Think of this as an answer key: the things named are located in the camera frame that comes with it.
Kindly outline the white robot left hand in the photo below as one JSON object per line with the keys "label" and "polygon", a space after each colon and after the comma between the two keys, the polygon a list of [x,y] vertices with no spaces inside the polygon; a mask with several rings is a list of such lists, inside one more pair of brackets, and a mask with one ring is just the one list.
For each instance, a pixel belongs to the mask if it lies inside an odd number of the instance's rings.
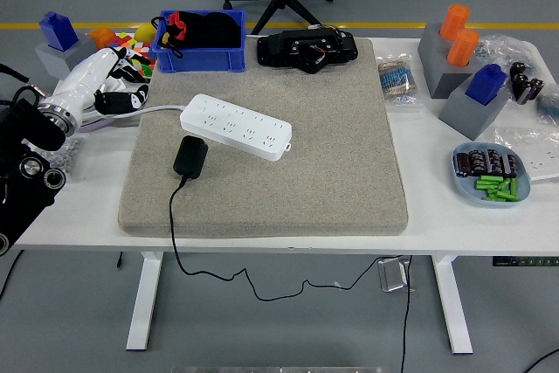
{"label": "white robot left hand", "polygon": [[[93,107],[103,115],[130,114],[140,109],[148,99],[148,81],[135,70],[131,61],[147,65],[149,60],[126,47],[106,47],[82,60],[61,80],[51,97],[41,102],[78,119],[84,110]],[[118,91],[110,80],[124,79],[136,88]]]}

